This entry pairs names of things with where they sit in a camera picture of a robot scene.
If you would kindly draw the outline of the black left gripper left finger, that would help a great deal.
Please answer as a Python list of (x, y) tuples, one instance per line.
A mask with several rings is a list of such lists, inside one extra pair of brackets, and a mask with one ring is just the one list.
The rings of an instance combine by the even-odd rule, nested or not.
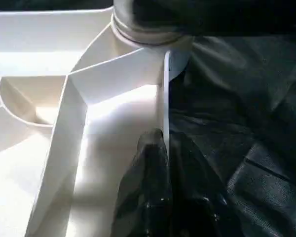
[(118, 189), (113, 237), (168, 237), (172, 215), (170, 166), (163, 132), (142, 134)]

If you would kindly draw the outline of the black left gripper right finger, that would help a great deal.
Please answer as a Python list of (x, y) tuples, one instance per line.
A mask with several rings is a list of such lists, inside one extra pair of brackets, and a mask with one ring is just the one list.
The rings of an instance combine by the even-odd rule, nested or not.
[(226, 190), (190, 139), (171, 138), (170, 171), (174, 236), (237, 236), (237, 216)]

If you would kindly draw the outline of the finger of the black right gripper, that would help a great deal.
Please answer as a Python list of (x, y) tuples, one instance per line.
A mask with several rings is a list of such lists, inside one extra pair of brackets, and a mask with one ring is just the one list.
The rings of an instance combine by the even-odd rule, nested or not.
[(232, 0), (134, 0), (132, 21), (145, 32), (237, 36)]

